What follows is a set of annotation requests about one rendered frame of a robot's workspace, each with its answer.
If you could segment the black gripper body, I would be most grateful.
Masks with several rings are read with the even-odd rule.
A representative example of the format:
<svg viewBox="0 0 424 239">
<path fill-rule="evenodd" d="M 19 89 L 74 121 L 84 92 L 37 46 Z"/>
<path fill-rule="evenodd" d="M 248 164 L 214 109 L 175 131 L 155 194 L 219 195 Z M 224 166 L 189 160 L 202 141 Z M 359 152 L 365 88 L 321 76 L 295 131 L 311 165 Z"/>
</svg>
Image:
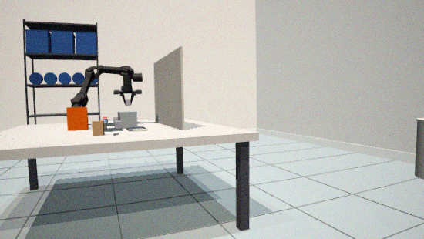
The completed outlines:
<svg viewBox="0 0 424 239">
<path fill-rule="evenodd" d="M 126 92 L 124 92 L 126 91 Z M 129 92 L 131 91 L 131 92 Z M 123 91 L 120 90 L 114 90 L 114 94 L 124 94 L 124 93 L 132 93 L 132 94 L 142 94 L 141 89 L 136 89 L 135 91 L 132 91 L 132 83 L 131 82 L 123 82 Z"/>
</svg>

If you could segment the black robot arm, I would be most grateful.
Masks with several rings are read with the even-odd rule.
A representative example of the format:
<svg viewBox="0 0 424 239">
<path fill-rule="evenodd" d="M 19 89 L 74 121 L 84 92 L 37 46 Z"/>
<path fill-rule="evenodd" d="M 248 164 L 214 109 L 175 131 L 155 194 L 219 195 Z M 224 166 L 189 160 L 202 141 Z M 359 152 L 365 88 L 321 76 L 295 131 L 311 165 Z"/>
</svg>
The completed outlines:
<svg viewBox="0 0 424 239">
<path fill-rule="evenodd" d="M 98 69 L 99 71 L 94 74 L 94 69 Z M 92 66 L 85 70 L 85 79 L 83 81 L 81 90 L 77 93 L 76 97 L 71 99 L 71 107 L 84 107 L 88 102 L 88 91 L 90 83 L 98 78 L 103 73 L 110 74 L 118 74 L 123 76 L 123 82 L 142 82 L 143 75 L 142 73 L 134 73 L 134 70 L 131 69 L 130 66 L 122 66 L 122 67 L 113 67 L 113 66 Z"/>
</svg>

